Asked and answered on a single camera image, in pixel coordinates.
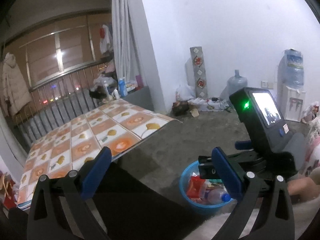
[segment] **green light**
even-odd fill
[[[243,109],[248,109],[248,108],[249,108],[249,101],[244,104]]]

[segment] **blue plastic basin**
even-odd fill
[[[195,161],[194,163],[191,163],[183,171],[183,173],[181,174],[181,177],[180,177],[180,181],[179,181],[179,189],[180,189],[180,192],[181,192],[183,198],[186,201],[188,201],[188,203],[190,204],[190,206],[192,207],[192,209],[195,212],[197,212],[198,214],[201,214],[201,215],[210,215],[210,214],[213,215],[219,210],[219,208],[230,203],[233,199],[231,199],[228,202],[224,202],[224,203],[221,203],[218,205],[202,205],[202,204],[198,204],[196,202],[193,202],[191,199],[189,199],[188,196],[186,195],[186,191],[188,189],[191,174],[193,172],[195,172],[196,174],[199,174],[198,165],[199,165],[199,162]]]

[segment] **electrical outlet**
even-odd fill
[[[261,81],[261,88],[268,88],[268,81]]]
[[[268,88],[273,89],[273,82],[268,82]]]

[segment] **hanging coat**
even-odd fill
[[[10,53],[7,53],[3,62],[2,86],[5,100],[10,101],[12,116],[31,101],[28,87],[16,63],[16,57]]]

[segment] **small table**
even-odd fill
[[[18,208],[30,207],[41,175],[64,177],[94,159],[104,146],[110,148],[114,161],[172,120],[118,99],[54,129],[31,147],[20,181]]]

